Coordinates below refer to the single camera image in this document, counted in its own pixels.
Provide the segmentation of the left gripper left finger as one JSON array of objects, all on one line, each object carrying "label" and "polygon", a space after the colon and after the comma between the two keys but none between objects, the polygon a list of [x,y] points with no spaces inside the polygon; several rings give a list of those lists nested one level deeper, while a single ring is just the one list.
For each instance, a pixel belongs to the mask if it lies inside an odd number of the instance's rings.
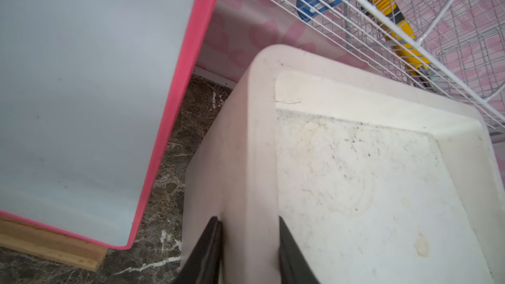
[{"label": "left gripper left finger", "polygon": [[218,284],[223,255],[222,230],[222,222],[213,216],[173,283]]}]

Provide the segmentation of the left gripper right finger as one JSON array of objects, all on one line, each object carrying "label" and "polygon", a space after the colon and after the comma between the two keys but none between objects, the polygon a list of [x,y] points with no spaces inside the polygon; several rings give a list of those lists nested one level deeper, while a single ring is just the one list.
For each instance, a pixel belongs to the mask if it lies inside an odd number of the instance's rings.
[{"label": "left gripper right finger", "polygon": [[280,216],[280,273],[282,284],[317,284],[319,281],[310,269],[284,219]]}]

